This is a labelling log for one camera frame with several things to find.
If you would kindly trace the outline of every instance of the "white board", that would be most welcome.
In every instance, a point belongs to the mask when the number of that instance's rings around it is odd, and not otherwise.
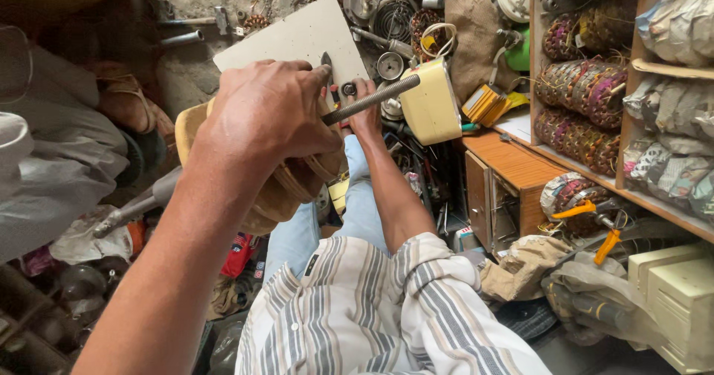
[[[216,54],[213,62],[221,72],[268,58],[306,60],[317,67],[325,51],[332,60],[335,84],[341,85],[354,78],[369,79],[337,0],[310,3]],[[343,106],[346,102],[346,99],[342,100]]]

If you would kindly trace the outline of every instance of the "light blue jeans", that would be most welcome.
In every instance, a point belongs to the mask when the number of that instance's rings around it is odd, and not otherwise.
[[[345,195],[347,207],[342,215],[344,225],[333,236],[361,238],[389,256],[382,221],[374,201],[367,159],[356,136],[345,137],[345,154],[350,168],[350,185]],[[317,250],[320,237],[317,205],[314,202],[303,203],[293,218],[278,224],[273,230],[263,278],[270,279],[287,262],[295,277],[300,279],[312,252]]]

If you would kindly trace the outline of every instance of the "concrete floor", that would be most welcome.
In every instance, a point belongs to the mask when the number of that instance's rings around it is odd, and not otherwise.
[[[262,13],[272,22],[279,20],[309,0],[168,0],[174,5],[176,18],[204,17],[213,14],[213,6],[223,5],[228,10],[229,20],[236,23],[238,9],[251,13]],[[164,92],[165,112],[175,120],[186,108],[205,103],[213,97],[219,87],[220,72],[213,64],[212,57],[237,41],[230,35],[219,35],[215,27],[202,27],[206,41],[168,51],[159,61],[157,74]],[[181,34],[189,29],[172,29],[166,35]]]

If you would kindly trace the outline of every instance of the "hammer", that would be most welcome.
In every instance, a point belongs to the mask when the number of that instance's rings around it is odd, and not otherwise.
[[[222,35],[228,34],[228,13],[225,7],[213,7],[215,17],[197,17],[192,19],[162,20],[158,23],[163,26],[183,26],[183,25],[213,25],[219,27]]]

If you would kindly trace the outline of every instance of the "green plastic container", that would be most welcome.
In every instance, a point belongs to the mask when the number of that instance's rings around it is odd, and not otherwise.
[[[505,61],[513,70],[529,71],[531,70],[531,29],[527,25],[513,29],[523,35],[523,42],[505,51]]]

